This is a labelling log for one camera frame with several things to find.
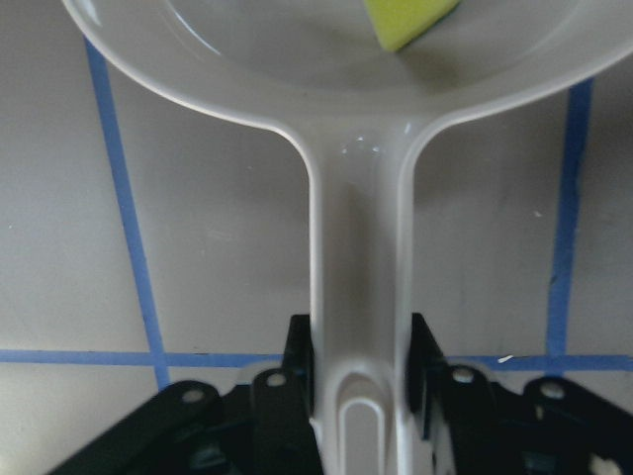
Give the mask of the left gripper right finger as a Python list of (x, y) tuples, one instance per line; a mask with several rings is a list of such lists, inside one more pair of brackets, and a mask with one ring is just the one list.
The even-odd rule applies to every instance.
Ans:
[(411, 317), (407, 403), (436, 474), (629, 474), (632, 416), (562, 377), (514, 393), (447, 361), (424, 317)]

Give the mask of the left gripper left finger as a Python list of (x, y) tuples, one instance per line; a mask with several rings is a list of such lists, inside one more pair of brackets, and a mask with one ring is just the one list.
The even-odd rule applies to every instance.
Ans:
[(283, 359), (225, 395), (173, 383), (87, 443), (55, 474), (320, 474), (310, 318), (291, 318)]

